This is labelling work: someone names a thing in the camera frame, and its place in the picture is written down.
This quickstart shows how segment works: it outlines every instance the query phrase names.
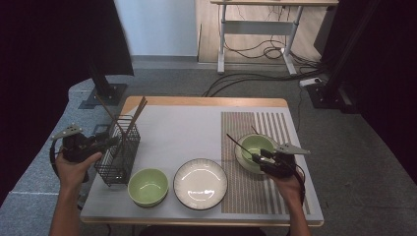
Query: desk frame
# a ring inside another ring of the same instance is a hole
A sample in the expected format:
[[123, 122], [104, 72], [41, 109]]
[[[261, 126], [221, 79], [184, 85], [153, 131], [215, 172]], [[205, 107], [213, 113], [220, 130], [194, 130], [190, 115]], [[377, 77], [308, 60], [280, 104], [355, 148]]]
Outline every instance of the desk frame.
[[[304, 6], [335, 6], [335, 0], [229, 0], [229, 1], [211, 1], [212, 4], [222, 5], [221, 27], [220, 27], [220, 46], [218, 49], [217, 72], [224, 73], [224, 35], [230, 34], [265, 34], [265, 35], [288, 35], [285, 48], [281, 48], [282, 57], [290, 75], [296, 75], [293, 59], [290, 55], [292, 43], [300, 24], [301, 14]], [[226, 21], [227, 5], [266, 5], [266, 6], [298, 6], [297, 16], [294, 22], [255, 22], [255, 21]]]

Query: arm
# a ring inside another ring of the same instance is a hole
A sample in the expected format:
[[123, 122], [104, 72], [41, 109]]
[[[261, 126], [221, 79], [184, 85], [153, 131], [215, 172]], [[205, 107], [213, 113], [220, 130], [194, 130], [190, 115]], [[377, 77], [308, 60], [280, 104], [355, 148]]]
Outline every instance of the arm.
[[295, 176], [278, 179], [269, 175], [269, 178], [275, 182], [279, 193], [282, 195], [282, 198], [288, 206], [291, 235], [311, 236], [306, 216], [304, 215], [303, 206], [301, 205], [300, 184]]
[[49, 235], [79, 235], [79, 211], [77, 201], [81, 185], [89, 166], [99, 160], [100, 152], [93, 154], [82, 163], [71, 163], [64, 159], [62, 152], [56, 158], [61, 188], [53, 214]]

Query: human hand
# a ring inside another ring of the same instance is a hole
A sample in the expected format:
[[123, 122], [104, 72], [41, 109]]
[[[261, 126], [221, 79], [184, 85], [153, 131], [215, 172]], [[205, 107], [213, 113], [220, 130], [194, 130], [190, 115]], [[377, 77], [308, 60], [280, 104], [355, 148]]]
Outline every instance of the human hand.
[[81, 163], [74, 163], [66, 160], [63, 153], [60, 151], [55, 164], [58, 169], [61, 191], [71, 191], [78, 194], [86, 171], [101, 157], [102, 153], [97, 152]]
[[[299, 171], [297, 171], [297, 173], [301, 177], [301, 179], [304, 180], [304, 176]], [[290, 204], [293, 202], [301, 202], [301, 186], [294, 175], [288, 178], [276, 178], [269, 174], [267, 174], [267, 176], [278, 187], [278, 191], [282, 195], [282, 198], [285, 200], [286, 203]]]

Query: metal utensil holder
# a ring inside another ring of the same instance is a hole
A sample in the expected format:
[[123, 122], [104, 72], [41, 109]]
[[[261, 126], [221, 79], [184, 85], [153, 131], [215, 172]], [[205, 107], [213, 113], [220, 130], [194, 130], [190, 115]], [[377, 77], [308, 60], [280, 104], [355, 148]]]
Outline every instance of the metal utensil holder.
[[141, 141], [136, 124], [129, 131], [129, 134], [124, 135], [132, 118], [129, 115], [116, 117], [117, 124], [115, 121], [112, 122], [109, 134], [112, 137], [118, 137], [119, 144], [111, 147], [101, 160], [94, 165], [97, 173], [109, 187], [112, 184], [127, 185], [129, 183], [135, 156]]

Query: gray floor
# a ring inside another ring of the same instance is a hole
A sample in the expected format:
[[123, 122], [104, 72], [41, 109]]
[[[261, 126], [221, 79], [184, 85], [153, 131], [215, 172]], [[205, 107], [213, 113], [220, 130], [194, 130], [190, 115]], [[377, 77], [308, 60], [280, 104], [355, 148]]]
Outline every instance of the gray floor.
[[[170, 62], [135, 62], [135, 77], [111, 76], [110, 83], [124, 83], [123, 99], [133, 94], [200, 96], [218, 78], [215, 65]], [[226, 71], [285, 75], [285, 68], [227, 66]], [[70, 123], [92, 133], [109, 124], [104, 109], [79, 109], [93, 89], [91, 80], [69, 90], [70, 102], [54, 134]], [[227, 88], [217, 96], [281, 97], [288, 101], [303, 148], [312, 154], [307, 164], [315, 185], [325, 225], [315, 235], [415, 235], [417, 187], [396, 158], [361, 115], [338, 110], [314, 109], [309, 95], [297, 81], [251, 82]], [[121, 105], [110, 107], [120, 112]], [[0, 209], [1, 235], [47, 235], [59, 183], [48, 163], [45, 145]], [[83, 186], [87, 195], [89, 184]], [[83, 235], [107, 235], [102, 224], [81, 223]], [[131, 235], [131, 225], [111, 225], [112, 235]], [[142, 225], [133, 226], [138, 233]], [[263, 228], [268, 235], [285, 235], [285, 228]]]

